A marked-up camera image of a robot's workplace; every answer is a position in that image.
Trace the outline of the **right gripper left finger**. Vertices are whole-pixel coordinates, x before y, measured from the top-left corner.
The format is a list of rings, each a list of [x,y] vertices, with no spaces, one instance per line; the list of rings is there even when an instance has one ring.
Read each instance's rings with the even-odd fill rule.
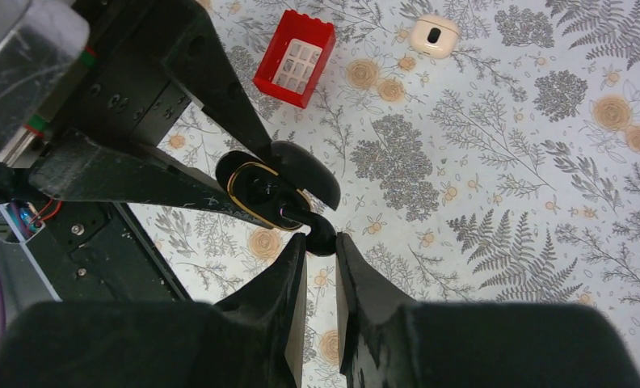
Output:
[[[216,304],[41,302],[0,342],[0,387],[298,387],[304,234]]]

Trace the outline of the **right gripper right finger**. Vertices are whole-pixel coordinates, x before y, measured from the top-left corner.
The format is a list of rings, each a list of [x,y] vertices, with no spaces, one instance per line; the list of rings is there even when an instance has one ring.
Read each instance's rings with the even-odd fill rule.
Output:
[[[419,302],[336,239],[340,371],[350,387],[640,387],[598,310],[574,303]]]

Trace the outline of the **black earbud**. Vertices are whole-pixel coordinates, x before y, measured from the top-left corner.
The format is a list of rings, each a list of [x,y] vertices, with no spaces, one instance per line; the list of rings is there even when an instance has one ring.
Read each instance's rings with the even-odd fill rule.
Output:
[[[336,253],[337,233],[324,216],[287,205],[281,208],[280,215],[310,228],[305,236],[307,252],[316,256],[331,256]]]

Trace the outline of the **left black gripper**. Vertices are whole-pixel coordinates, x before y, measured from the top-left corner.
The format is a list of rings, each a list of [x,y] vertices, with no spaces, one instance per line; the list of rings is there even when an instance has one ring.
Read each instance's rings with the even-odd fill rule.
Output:
[[[35,163],[28,181],[64,202],[193,209],[262,226],[214,178],[150,147],[160,143],[191,102],[150,55],[152,46],[164,41],[161,4],[167,18],[162,64],[208,117],[254,155],[272,160],[272,140],[200,4],[74,1],[72,8],[89,23],[90,35],[47,99],[47,136],[71,130]]]

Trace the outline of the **black earbud case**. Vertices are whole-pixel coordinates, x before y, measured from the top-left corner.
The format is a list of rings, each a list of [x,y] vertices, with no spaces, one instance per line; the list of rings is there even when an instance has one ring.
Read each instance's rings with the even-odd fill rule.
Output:
[[[294,231],[302,224],[284,217],[282,208],[310,211],[309,194],[333,210],[339,207],[339,182],[323,162],[290,141],[272,142],[271,152],[269,163],[240,150],[217,163],[217,182],[239,208],[267,226]]]

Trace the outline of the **pink earbud charging case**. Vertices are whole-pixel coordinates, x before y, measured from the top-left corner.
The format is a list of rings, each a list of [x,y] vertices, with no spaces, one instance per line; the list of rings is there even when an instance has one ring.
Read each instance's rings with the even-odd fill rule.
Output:
[[[419,54],[445,59],[451,56],[460,38],[461,31],[452,20],[429,14],[416,20],[409,35],[409,45]]]

